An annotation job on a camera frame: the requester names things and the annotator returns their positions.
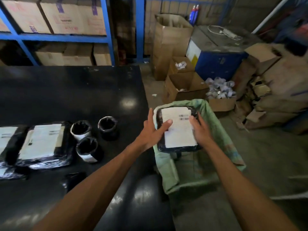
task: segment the finger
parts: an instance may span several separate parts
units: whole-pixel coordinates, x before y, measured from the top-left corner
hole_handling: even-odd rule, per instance
[[[153,115],[154,115],[153,109],[150,108],[150,109],[149,109],[149,114],[148,114],[148,124],[149,124],[152,128],[155,128],[154,122],[153,122]]]
[[[203,117],[201,116],[201,114],[198,112],[198,117],[199,117],[199,122],[201,124],[201,126],[206,129],[208,128],[208,125],[206,124],[206,122],[204,121]]]
[[[189,116],[189,122],[190,122],[190,124],[193,126],[193,128],[194,128],[195,130],[201,128],[201,126],[200,126],[198,120],[195,119],[194,116]]]
[[[169,127],[172,125],[173,121],[171,119],[164,122],[161,127],[154,133],[155,137],[160,140],[163,133],[169,129]]]

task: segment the right hand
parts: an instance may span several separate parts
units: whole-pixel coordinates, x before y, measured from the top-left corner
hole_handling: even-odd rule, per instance
[[[198,117],[199,117],[200,124],[198,120],[195,119],[194,116],[189,117],[189,122],[194,128],[194,134],[195,134],[196,141],[202,147],[205,147],[208,143],[213,142],[213,137],[211,135],[208,125],[203,120],[199,112],[198,112]]]

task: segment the blue metal shelf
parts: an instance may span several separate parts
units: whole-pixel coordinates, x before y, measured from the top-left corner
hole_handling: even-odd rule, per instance
[[[16,40],[27,57],[33,63],[34,66],[38,66],[36,58],[29,51],[24,41],[54,41],[54,42],[83,42],[83,43],[107,43],[109,47],[109,53],[111,57],[111,63],[115,65],[115,58],[113,53],[112,35],[109,25],[109,17],[107,6],[109,6],[109,0],[101,0],[103,16],[105,21],[105,28],[107,36],[87,36],[87,35],[60,35],[60,34],[33,34],[33,33],[18,33],[13,24],[6,16],[7,11],[2,10],[4,8],[0,5],[0,18],[6,24],[11,33],[0,33],[0,40]]]
[[[206,4],[210,6],[219,5],[223,7],[221,15],[218,20],[218,25],[222,24],[224,17],[226,16],[232,0],[226,0],[225,2],[215,2],[213,1],[202,1],[202,0],[159,0],[159,1],[169,1],[169,2],[178,2],[178,3],[188,3],[188,4]],[[136,0],[136,51],[137,58],[136,62],[148,62],[149,58],[143,57],[144,49],[144,0]]]

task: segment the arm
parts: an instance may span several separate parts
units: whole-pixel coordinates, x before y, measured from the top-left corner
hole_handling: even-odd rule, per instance
[[[106,165],[73,188],[33,230],[93,230],[105,213],[129,168],[138,156],[154,146],[171,126],[168,120],[159,130],[153,123],[153,110],[136,140]]]
[[[197,142],[212,160],[232,209],[243,230],[298,230],[284,212],[251,183],[223,153],[211,137],[207,124],[199,114],[190,116]]]

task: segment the white cable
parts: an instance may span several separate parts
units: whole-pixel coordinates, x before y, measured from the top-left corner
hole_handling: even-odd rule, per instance
[[[222,30],[220,30],[219,33],[218,33],[218,32],[211,31],[211,30],[210,30],[210,27],[217,27],[217,28],[220,28],[220,29],[222,29]],[[236,41],[241,40],[241,39],[243,38],[243,37],[238,36],[238,35],[236,35],[236,38],[230,37],[229,35],[227,35],[227,34],[225,34],[224,32],[222,32],[223,30],[225,30],[225,28],[222,27],[222,26],[209,25],[209,26],[208,26],[208,30],[209,30],[209,32],[211,32],[211,33],[213,33],[213,34],[223,35],[223,36],[229,37],[230,39],[233,39],[233,40],[236,40]]]

